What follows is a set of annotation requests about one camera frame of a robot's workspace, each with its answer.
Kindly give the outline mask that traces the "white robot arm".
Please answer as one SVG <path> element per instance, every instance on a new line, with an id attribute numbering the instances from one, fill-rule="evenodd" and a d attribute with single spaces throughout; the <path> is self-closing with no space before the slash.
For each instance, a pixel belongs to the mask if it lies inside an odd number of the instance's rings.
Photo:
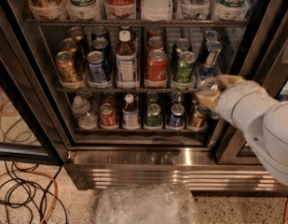
<path id="1" fill-rule="evenodd" d="M 255 81 L 230 75 L 201 81 L 196 96 L 241 130 L 265 169 L 288 187 L 288 101 L 277 101 Z"/>

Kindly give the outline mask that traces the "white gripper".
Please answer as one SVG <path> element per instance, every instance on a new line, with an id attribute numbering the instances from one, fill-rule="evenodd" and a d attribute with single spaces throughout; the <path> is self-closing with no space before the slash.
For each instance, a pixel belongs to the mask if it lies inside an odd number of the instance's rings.
<path id="1" fill-rule="evenodd" d="M 216 79 L 219 88 L 224 90 L 220 97 L 197 93 L 199 102 L 212 112 L 218 110 L 224 120 L 243 132 L 278 103 L 254 81 L 244 81 L 244 78 L 233 75 L 219 75 Z"/>

